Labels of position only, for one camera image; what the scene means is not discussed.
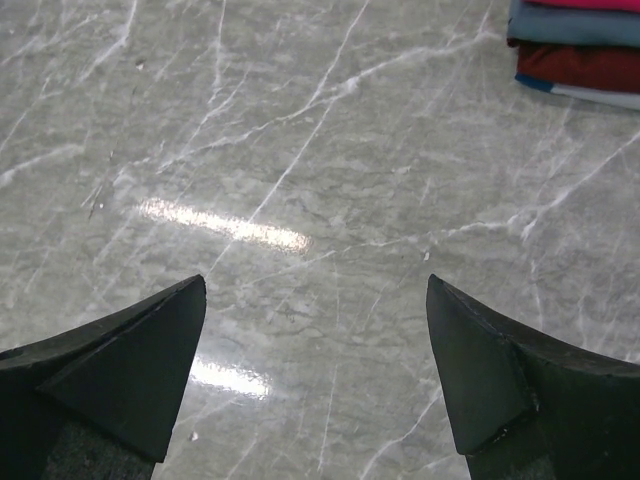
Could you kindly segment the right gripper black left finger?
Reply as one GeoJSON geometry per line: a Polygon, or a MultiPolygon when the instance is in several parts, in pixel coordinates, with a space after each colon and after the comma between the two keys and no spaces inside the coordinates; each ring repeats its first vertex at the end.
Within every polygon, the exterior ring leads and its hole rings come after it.
{"type": "Polygon", "coordinates": [[[2,352],[2,478],[151,478],[167,455],[205,313],[205,280],[195,275],[2,352]]]}

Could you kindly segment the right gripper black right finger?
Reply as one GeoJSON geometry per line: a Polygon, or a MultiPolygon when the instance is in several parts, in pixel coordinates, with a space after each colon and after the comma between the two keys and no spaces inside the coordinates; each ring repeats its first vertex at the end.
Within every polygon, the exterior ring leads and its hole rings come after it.
{"type": "Polygon", "coordinates": [[[638,478],[638,365],[519,323],[436,275],[426,310],[455,448],[472,478],[638,478]]]}

